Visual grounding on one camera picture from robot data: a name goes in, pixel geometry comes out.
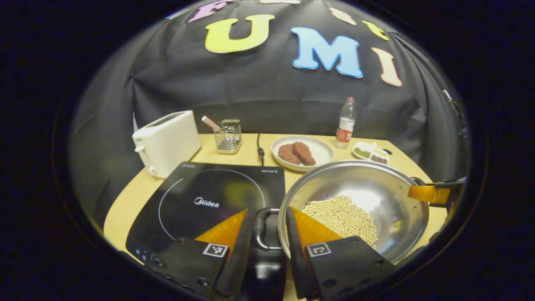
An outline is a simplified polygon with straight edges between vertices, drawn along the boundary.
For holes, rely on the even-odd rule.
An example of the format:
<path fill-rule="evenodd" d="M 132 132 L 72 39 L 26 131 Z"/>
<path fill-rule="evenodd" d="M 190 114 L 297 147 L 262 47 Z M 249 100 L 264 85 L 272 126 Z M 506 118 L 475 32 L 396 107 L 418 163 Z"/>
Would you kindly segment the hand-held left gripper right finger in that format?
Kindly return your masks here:
<path fill-rule="evenodd" d="M 286 211 L 286 229 L 299 298 L 366 301 L 395 271 L 362 238 L 342 238 L 296 208 Z"/>

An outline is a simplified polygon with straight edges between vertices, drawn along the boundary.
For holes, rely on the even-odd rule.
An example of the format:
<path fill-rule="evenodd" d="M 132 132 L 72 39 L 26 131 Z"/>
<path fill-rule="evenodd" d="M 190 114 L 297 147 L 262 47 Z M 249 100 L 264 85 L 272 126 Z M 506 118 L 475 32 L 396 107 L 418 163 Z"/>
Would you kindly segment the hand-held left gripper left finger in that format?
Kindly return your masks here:
<path fill-rule="evenodd" d="M 153 272 L 201 299 L 239 293 L 248 265 L 255 212 L 245 209 L 196 239 L 177 238 L 153 259 Z"/>

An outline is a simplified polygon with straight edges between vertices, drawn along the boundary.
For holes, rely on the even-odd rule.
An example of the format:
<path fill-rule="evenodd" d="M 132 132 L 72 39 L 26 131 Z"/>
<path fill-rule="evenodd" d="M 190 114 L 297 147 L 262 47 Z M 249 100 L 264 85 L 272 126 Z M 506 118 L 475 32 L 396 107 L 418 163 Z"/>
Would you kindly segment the pile of soybeans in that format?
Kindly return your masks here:
<path fill-rule="evenodd" d="M 357 206 L 349 196 L 338 195 L 320 201 L 311 201 L 303 212 L 342 238 L 359 236 L 376 248 L 378 240 L 375 219 Z"/>

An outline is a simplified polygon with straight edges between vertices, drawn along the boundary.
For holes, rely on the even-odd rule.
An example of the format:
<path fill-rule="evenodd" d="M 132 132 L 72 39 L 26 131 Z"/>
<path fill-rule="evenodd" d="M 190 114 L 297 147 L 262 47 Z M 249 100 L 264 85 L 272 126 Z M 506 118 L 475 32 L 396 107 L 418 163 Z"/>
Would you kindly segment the stainless steel pot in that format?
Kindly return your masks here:
<path fill-rule="evenodd" d="M 344 196 L 373 218 L 377 235 L 374 249 L 398 264 L 415 251 L 428 225 L 428 203 L 408 196 L 409 188 L 416 184 L 417 179 L 373 161 L 346 160 L 319 166 L 290 187 L 279 208 L 257 213 L 253 242 L 263 251 L 281 250 L 289 258 L 287 209 L 304 209 Z"/>

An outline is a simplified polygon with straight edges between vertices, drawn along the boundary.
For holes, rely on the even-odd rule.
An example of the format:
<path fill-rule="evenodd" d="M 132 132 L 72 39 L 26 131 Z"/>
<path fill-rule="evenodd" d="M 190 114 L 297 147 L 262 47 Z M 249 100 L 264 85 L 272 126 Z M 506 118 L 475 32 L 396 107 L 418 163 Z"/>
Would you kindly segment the black induction cooktop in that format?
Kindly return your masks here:
<path fill-rule="evenodd" d="M 256 219 L 262 209 L 279 208 L 284 195 L 279 167 L 183 162 L 142 207 L 126 248 L 153 271 L 154 257 L 177 238 L 196 239 L 245 209 L 254 210 Z M 252 237 L 239 293 L 212 301 L 283 301 L 285 286 L 283 251 L 263 251 Z"/>

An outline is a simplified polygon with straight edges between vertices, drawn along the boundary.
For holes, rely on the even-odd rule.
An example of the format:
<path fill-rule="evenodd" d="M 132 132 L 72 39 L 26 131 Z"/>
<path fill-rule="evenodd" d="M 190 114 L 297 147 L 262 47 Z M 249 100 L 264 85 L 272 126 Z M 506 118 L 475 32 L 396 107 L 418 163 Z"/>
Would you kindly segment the white divided dish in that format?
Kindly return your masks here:
<path fill-rule="evenodd" d="M 365 142 L 359 141 L 359 142 L 355 143 L 355 145 L 353 145 L 353 148 L 355 148 L 355 147 L 359 147 L 360 149 L 366 149 L 368 152 L 371 153 L 371 156 L 378 156 L 376 153 L 373 152 L 373 149 L 379 148 L 379 147 L 377 147 L 376 143 L 369 144 L 369 143 L 365 143 Z M 361 160 L 371 161 L 370 159 L 359 158 L 356 154 L 353 153 L 353 148 L 352 148 L 352 154 L 356 158 L 361 159 Z"/>

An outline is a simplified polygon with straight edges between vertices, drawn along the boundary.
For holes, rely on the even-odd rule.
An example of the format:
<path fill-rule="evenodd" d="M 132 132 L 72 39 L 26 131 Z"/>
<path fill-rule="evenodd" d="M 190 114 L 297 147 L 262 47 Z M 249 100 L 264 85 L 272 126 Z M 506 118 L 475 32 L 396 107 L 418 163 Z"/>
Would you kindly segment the clear plastic water bottle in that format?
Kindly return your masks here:
<path fill-rule="evenodd" d="M 356 122 L 356 103 L 353 97 L 347 97 L 339 116 L 339 127 L 336 132 L 334 146 L 346 149 L 353 135 Z"/>

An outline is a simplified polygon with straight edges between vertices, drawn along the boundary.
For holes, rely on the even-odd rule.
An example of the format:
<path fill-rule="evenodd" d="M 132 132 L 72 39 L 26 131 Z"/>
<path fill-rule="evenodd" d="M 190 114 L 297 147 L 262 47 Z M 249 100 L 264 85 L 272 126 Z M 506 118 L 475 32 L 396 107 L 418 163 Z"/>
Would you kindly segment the brown meat patty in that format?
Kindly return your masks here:
<path fill-rule="evenodd" d="M 293 144 L 284 144 L 281 145 L 278 149 L 278 156 L 282 160 L 289 162 L 294 165 L 300 165 L 300 158 L 293 151 Z"/>
<path fill-rule="evenodd" d="M 316 164 L 316 160 L 313 158 L 309 147 L 305 143 L 301 141 L 294 142 L 292 144 L 292 150 L 299 158 L 300 162 L 305 166 L 314 166 Z"/>

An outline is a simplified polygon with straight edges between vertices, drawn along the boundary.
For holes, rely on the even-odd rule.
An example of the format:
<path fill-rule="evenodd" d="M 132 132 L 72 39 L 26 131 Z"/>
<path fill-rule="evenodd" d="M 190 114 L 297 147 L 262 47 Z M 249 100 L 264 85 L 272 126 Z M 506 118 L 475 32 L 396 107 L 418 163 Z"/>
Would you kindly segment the white round plate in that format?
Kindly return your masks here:
<path fill-rule="evenodd" d="M 304 164 L 293 164 L 283 160 L 279 155 L 279 148 L 283 145 L 292 144 L 294 142 L 304 143 L 310 150 L 311 156 L 314 158 L 316 164 L 313 166 L 305 166 Z M 307 173 L 319 166 L 323 166 L 333 161 L 333 149 L 327 143 L 320 141 L 312 136 L 303 135 L 288 135 L 281 137 L 273 142 L 271 145 L 271 152 L 274 159 L 282 166 L 289 170 Z"/>

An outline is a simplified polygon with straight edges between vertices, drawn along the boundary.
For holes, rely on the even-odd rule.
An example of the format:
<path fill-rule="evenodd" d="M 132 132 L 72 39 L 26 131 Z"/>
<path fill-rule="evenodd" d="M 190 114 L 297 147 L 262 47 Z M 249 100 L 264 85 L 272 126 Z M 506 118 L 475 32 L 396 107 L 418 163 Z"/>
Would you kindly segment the white toaster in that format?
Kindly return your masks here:
<path fill-rule="evenodd" d="M 201 148 L 194 113 L 178 111 L 139 128 L 132 134 L 135 152 L 149 175 L 167 178 Z"/>

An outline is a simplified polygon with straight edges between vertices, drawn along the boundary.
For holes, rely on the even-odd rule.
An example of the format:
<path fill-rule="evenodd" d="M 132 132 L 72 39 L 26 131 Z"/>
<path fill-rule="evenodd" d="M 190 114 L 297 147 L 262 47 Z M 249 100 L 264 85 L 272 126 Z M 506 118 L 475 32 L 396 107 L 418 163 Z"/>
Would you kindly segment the black backdrop cloth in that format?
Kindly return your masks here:
<path fill-rule="evenodd" d="M 459 99 L 398 23 L 338 0 L 207 0 L 121 46 L 92 77 L 69 132 L 75 195 L 103 227 L 142 169 L 134 126 L 175 111 L 241 120 L 246 132 L 334 136 L 346 97 L 353 136 L 387 140 L 432 181 L 466 174 Z"/>

